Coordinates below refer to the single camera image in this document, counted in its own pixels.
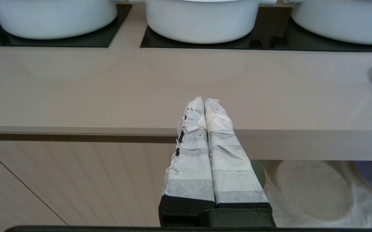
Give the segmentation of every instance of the white ceramic pot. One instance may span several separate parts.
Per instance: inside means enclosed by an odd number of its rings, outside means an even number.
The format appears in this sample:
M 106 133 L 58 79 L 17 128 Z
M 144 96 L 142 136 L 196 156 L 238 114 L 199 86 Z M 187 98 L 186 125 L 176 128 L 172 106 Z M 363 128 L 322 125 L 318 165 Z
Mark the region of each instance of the white ceramic pot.
M 0 24 L 29 39 L 59 39 L 96 31 L 117 17 L 113 0 L 0 0 Z
M 181 42 L 218 44 L 252 31 L 259 4 L 277 0 L 143 0 L 156 33 Z
M 372 0 L 285 0 L 301 27 L 339 41 L 372 44 Z

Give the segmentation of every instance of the green object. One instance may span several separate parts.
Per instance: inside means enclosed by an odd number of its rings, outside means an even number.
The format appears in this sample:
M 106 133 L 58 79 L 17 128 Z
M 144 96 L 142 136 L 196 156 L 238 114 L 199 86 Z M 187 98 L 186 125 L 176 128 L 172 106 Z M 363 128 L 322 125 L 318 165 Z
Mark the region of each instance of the green object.
M 252 164 L 252 168 L 255 171 L 255 174 L 260 184 L 262 185 L 262 188 L 264 188 L 266 183 L 266 176 L 261 162 L 257 160 L 251 160 L 250 163 Z

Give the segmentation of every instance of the beige cabinet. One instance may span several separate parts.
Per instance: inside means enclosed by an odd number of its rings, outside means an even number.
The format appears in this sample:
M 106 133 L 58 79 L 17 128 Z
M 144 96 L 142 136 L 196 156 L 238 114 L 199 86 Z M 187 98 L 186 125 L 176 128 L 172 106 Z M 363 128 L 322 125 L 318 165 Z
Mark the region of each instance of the beige cabinet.
M 18 225 L 65 223 L 0 163 L 0 232 Z
M 159 226 L 166 137 L 0 136 L 0 161 L 69 225 Z

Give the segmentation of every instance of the cabinet door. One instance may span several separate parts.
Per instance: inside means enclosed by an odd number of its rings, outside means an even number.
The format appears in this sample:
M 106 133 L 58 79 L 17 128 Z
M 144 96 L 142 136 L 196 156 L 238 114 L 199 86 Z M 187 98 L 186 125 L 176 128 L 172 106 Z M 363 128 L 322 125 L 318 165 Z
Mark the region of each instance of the cabinet door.
M 159 226 L 161 189 L 175 142 L 9 135 L 0 136 L 0 160 L 69 225 Z
M 65 223 L 0 163 L 0 232 L 18 225 Z

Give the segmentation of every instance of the beige countertop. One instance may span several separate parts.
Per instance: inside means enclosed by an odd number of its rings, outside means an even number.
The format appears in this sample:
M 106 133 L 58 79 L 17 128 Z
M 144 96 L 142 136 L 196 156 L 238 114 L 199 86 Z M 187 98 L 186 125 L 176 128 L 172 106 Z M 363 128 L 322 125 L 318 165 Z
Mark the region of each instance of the beige countertop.
M 240 135 L 372 131 L 372 53 L 141 49 L 146 26 L 136 5 L 107 49 L 0 47 L 0 133 L 175 135 L 197 96 Z

